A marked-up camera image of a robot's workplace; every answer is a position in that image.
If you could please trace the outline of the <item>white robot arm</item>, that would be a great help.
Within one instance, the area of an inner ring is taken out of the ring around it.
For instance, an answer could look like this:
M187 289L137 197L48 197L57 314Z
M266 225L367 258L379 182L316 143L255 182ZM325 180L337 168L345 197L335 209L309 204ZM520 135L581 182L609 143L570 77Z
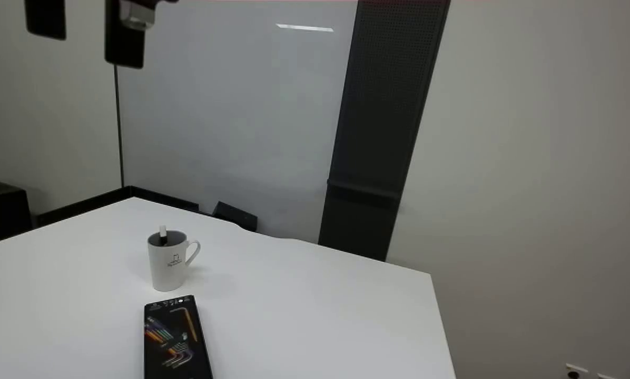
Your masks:
M180 0L106 0L103 59L112 65L142 69L145 59L145 31L157 23L162 2ZM65 41L65 0L24 0L25 27L35 36Z

